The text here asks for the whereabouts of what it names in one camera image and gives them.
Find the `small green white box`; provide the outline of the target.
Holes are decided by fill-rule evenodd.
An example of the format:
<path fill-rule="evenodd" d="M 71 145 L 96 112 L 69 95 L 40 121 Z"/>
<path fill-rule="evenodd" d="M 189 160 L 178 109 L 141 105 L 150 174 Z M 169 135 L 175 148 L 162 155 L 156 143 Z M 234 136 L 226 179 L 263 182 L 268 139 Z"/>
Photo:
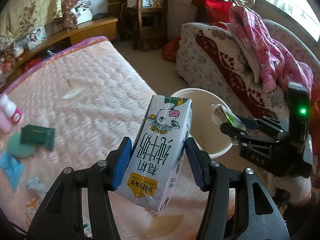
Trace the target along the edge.
<path fill-rule="evenodd" d="M 246 125 L 230 109 L 220 103 L 212 104 L 211 120 L 218 126 L 228 123 L 233 127 L 246 130 Z"/>

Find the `orange white snack wrapper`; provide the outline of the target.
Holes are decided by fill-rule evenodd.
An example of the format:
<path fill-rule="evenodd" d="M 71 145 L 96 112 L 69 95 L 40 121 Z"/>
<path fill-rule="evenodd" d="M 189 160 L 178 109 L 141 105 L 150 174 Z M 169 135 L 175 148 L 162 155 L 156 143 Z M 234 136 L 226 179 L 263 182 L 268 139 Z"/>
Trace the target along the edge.
<path fill-rule="evenodd" d="M 25 214 L 27 226 L 30 226 L 38 208 L 48 192 L 48 188 L 39 177 L 33 177 L 27 180 L 26 189 Z"/>

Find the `white green milk carton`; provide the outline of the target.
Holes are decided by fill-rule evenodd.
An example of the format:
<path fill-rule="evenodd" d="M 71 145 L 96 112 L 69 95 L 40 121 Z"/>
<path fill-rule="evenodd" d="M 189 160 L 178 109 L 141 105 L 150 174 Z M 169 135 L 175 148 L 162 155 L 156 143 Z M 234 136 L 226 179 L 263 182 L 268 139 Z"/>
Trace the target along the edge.
<path fill-rule="evenodd" d="M 192 100 L 153 95 L 116 192 L 147 209 L 168 204 L 184 158 L 193 118 Z"/>

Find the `dark green sachet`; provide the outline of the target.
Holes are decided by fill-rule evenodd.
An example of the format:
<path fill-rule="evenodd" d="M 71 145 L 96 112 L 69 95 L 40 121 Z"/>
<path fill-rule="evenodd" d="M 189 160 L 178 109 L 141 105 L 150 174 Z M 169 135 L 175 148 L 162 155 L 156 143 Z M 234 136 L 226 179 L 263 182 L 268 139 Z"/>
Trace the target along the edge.
<path fill-rule="evenodd" d="M 26 125 L 21 128 L 20 143 L 34 146 L 43 146 L 49 151 L 54 150 L 55 129 Z"/>

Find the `white trash bucket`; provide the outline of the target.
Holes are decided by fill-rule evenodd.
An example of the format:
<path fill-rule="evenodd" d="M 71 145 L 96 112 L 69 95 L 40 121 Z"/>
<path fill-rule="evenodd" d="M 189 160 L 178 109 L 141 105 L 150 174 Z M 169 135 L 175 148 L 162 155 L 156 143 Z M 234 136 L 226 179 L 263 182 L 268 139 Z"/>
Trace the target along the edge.
<path fill-rule="evenodd" d="M 232 148 L 232 143 L 227 135 L 220 131 L 220 126 L 211 119 L 212 105 L 228 105 L 217 95 L 199 88 L 180 89 L 172 94 L 173 97 L 192 100 L 193 120 L 190 134 L 201 148 L 212 159 L 218 158 Z"/>

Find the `pink pajamas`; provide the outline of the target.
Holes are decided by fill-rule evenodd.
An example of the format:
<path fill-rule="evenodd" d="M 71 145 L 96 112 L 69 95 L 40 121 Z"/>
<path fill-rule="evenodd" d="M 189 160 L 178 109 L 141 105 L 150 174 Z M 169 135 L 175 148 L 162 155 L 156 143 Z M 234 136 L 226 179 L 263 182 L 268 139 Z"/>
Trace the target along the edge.
<path fill-rule="evenodd" d="M 311 68 L 297 61 L 282 43 L 270 36 L 259 15 L 247 7 L 235 5 L 229 10 L 229 19 L 231 33 L 245 49 L 253 49 L 257 57 L 265 93 L 275 90 L 277 85 L 287 89 L 290 81 L 300 83 L 311 93 Z"/>

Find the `blue snack bag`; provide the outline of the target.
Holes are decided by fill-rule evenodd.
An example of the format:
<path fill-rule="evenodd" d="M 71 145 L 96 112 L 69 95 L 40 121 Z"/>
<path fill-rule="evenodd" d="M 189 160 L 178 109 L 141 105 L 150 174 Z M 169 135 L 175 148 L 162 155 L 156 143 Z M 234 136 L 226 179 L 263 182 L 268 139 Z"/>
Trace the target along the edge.
<path fill-rule="evenodd" d="M 4 151 L 1 154 L 0 167 L 4 170 L 12 190 L 16 191 L 23 173 L 23 165 L 15 156 L 12 156 L 8 151 Z"/>

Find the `green fuzzy cloth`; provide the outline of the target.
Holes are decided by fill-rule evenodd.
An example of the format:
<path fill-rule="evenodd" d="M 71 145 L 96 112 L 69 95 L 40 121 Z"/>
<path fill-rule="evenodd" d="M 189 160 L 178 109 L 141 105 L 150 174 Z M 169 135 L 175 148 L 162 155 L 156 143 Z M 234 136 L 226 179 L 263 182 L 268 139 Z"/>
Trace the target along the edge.
<path fill-rule="evenodd" d="M 27 158 L 34 154 L 35 146 L 20 143 L 21 134 L 13 134 L 7 142 L 7 151 L 16 158 Z"/>

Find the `pink thermos bottle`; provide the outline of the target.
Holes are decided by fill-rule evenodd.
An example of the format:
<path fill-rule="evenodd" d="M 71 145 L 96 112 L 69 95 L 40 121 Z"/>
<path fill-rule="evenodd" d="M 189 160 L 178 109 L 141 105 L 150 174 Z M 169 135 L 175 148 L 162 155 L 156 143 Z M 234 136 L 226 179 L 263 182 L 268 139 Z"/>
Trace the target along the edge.
<path fill-rule="evenodd" d="M 12 123 L 2 111 L 0 111 L 0 129 L 6 134 L 12 130 Z"/>

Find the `white pill bottle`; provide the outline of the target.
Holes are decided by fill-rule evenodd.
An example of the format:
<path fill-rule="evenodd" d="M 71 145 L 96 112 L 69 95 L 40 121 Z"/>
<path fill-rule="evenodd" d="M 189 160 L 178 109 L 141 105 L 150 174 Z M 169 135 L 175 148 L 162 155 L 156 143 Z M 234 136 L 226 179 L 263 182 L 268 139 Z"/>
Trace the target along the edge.
<path fill-rule="evenodd" d="M 4 112 L 6 117 L 10 120 L 13 125 L 19 125 L 23 119 L 22 111 L 17 107 L 17 105 L 12 102 L 7 94 L 3 93 L 1 95 L 1 110 Z"/>

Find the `red bag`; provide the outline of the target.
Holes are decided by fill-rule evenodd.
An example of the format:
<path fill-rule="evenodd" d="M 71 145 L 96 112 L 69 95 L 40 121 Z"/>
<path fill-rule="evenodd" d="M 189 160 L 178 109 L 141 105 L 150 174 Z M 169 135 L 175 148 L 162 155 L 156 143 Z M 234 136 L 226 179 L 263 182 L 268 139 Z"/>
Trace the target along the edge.
<path fill-rule="evenodd" d="M 208 23 L 227 30 L 223 23 L 229 23 L 229 10 L 233 6 L 232 2 L 205 0 Z"/>

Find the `wooden chair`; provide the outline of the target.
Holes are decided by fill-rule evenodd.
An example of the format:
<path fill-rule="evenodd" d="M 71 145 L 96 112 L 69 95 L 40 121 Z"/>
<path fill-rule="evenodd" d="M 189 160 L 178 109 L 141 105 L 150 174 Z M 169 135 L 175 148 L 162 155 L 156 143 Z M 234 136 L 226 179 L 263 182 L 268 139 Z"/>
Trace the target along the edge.
<path fill-rule="evenodd" d="M 158 49 L 165 45 L 168 0 L 125 0 L 123 13 L 126 31 L 133 39 L 133 50 Z"/>

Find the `wooden tv cabinet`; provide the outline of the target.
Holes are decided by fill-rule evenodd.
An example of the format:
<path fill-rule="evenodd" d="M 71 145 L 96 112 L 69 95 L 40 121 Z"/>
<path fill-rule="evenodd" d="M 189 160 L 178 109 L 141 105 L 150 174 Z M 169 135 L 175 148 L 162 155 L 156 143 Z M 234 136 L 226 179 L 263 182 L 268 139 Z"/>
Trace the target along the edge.
<path fill-rule="evenodd" d="M 116 17 L 107 17 L 96 21 L 92 20 L 82 23 L 76 28 L 66 29 L 48 36 L 46 41 L 36 46 L 32 50 L 24 52 L 21 60 L 15 62 L 15 64 L 11 67 L 10 72 L 1 75 L 1 86 L 3 86 L 2 83 L 5 83 L 9 75 L 19 68 L 20 65 L 24 64 L 40 51 L 57 42 L 60 42 L 61 40 L 64 40 L 65 38 L 69 39 L 69 42 L 72 46 L 87 38 L 96 36 L 105 36 L 109 40 L 115 40 L 117 37 L 117 22 L 118 19 Z"/>

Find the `framed couple photo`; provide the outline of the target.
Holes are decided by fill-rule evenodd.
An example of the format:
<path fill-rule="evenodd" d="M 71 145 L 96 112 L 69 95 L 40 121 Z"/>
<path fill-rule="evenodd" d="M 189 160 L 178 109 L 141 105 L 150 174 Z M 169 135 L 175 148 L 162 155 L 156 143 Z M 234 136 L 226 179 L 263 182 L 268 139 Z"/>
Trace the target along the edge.
<path fill-rule="evenodd" d="M 32 50 L 47 41 L 47 34 L 44 25 L 36 28 L 26 36 L 27 46 Z"/>

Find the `floral yellow blanket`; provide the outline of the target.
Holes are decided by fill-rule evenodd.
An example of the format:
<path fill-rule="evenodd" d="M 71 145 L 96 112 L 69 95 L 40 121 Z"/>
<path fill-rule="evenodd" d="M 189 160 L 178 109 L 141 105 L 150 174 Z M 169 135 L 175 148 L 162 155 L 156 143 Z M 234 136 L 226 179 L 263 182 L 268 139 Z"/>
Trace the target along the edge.
<path fill-rule="evenodd" d="M 1 36 L 19 39 L 38 27 L 62 22 L 74 28 L 77 19 L 72 9 L 79 0 L 9 0 L 1 11 Z"/>

